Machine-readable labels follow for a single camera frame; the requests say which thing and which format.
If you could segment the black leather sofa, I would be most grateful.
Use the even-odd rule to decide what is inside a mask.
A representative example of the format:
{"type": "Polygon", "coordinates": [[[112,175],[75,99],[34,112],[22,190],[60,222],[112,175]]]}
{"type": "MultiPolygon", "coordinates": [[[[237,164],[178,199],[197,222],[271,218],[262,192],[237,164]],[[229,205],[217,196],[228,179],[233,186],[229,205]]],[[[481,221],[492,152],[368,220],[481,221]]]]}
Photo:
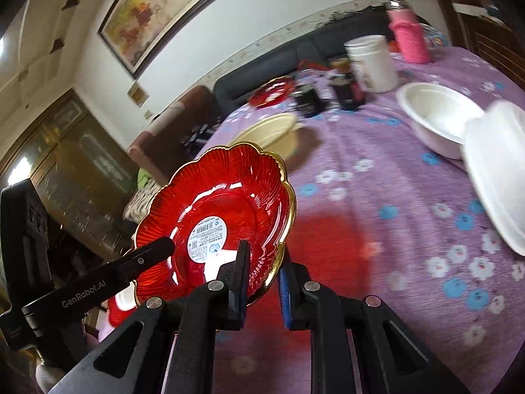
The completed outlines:
{"type": "Polygon", "coordinates": [[[390,19],[382,6],[369,6],[361,11],[338,11],[315,30],[245,63],[220,77],[213,94],[221,115],[226,118],[245,105],[253,93],[276,77],[295,73],[303,61],[326,65],[329,60],[346,54],[345,43],[361,36],[381,35],[394,39],[390,19]]]}

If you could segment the framed horse painting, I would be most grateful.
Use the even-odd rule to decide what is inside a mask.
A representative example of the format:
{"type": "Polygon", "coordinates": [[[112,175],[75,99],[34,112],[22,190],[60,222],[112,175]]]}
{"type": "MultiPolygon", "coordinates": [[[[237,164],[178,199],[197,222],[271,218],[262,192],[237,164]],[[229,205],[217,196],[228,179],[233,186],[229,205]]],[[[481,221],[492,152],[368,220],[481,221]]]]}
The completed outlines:
{"type": "Polygon", "coordinates": [[[98,34],[137,79],[185,24],[214,0],[114,0],[98,34]]]}

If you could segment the purple floral tablecloth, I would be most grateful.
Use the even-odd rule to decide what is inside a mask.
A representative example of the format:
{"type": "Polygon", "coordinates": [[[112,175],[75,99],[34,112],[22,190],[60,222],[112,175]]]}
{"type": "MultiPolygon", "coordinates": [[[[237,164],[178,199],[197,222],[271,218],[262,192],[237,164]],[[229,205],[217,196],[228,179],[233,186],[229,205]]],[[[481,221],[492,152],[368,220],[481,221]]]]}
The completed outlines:
{"type": "MultiPolygon", "coordinates": [[[[524,92],[460,47],[412,65],[392,54],[401,84],[449,87],[486,108],[524,107],[524,92]]],[[[417,139],[394,92],[340,109],[328,73],[299,75],[327,110],[301,121],[286,161],[297,196],[287,246],[339,295],[381,297],[471,393],[496,388],[524,342],[524,258],[493,228],[460,162],[417,139]]],[[[241,332],[216,338],[213,393],[310,393],[310,334],[289,332],[277,283],[241,332]]]]}

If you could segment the black round jar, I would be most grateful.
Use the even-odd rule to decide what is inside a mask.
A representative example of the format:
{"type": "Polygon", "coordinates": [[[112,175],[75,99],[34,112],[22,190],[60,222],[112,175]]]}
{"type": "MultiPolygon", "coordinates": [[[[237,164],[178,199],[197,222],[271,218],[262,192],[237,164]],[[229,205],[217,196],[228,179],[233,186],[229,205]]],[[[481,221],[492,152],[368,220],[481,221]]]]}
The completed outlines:
{"type": "Polygon", "coordinates": [[[298,85],[291,97],[295,101],[295,111],[303,118],[314,118],[325,110],[323,100],[311,84],[298,85]]]}

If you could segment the wooden glass door cabinet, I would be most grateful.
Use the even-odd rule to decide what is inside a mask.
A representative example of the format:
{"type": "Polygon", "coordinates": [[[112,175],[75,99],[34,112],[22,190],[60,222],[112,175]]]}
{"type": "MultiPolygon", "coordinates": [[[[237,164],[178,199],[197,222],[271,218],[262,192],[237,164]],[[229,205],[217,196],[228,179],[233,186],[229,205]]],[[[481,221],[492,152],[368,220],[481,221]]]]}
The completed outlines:
{"type": "Polygon", "coordinates": [[[69,90],[1,154],[1,185],[30,179],[47,212],[104,260],[132,245],[139,167],[69,90]]]}

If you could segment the white plastic jar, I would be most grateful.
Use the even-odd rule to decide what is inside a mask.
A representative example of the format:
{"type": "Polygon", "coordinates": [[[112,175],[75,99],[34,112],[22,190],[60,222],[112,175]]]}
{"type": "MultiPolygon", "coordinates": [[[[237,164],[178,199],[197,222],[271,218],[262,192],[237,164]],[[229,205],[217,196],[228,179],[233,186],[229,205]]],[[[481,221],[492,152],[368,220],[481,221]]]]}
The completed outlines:
{"type": "Polygon", "coordinates": [[[345,43],[350,67],[365,92],[383,94],[400,83],[385,36],[369,35],[345,43]]]}

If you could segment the dark jar with cork lid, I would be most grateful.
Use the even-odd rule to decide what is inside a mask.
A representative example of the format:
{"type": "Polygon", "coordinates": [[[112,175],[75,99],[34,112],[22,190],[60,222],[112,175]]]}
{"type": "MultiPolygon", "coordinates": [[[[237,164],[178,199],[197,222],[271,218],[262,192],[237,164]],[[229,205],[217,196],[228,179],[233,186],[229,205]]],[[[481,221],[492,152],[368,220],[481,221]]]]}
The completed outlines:
{"type": "Polygon", "coordinates": [[[350,61],[347,58],[338,58],[330,61],[333,73],[328,83],[335,92],[335,97],[344,110],[358,110],[366,103],[366,95],[351,71],[350,61]]]}

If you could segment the white foam bowl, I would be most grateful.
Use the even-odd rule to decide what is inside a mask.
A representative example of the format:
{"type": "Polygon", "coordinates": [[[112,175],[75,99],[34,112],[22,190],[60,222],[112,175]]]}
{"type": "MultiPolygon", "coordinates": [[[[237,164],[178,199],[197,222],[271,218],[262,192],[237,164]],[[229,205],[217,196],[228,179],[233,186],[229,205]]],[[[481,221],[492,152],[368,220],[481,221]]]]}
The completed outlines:
{"type": "Polygon", "coordinates": [[[508,100],[491,103],[467,123],[462,157],[496,231],[524,255],[524,110],[508,100]]]}
{"type": "Polygon", "coordinates": [[[436,154],[461,160],[467,124],[484,110],[465,95],[439,84],[414,82],[396,92],[416,137],[436,154]]]}

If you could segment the pink knit sleeve bottle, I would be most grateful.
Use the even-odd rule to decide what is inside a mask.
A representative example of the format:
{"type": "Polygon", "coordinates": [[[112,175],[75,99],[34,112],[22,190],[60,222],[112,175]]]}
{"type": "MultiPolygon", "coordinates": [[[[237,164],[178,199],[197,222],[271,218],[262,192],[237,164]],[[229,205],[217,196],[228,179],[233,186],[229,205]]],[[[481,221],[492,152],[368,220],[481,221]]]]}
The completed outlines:
{"type": "Polygon", "coordinates": [[[431,56],[425,43],[423,29],[406,0],[385,0],[389,28],[394,33],[403,58],[408,63],[427,64],[431,56]]]}

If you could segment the red plate with sticker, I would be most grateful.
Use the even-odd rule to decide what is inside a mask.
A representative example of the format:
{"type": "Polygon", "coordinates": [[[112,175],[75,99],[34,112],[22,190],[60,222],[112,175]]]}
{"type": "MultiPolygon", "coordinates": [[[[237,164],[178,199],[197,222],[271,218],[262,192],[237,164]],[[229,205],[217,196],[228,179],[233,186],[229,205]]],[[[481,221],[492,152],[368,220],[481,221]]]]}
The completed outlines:
{"type": "Polygon", "coordinates": [[[254,304],[277,277],[295,216],[295,191],[279,154],[251,142],[209,148],[159,190],[135,231],[136,247],[159,237],[175,244],[170,257],[135,280],[136,303],[169,301],[214,279],[245,240],[254,304]]]}

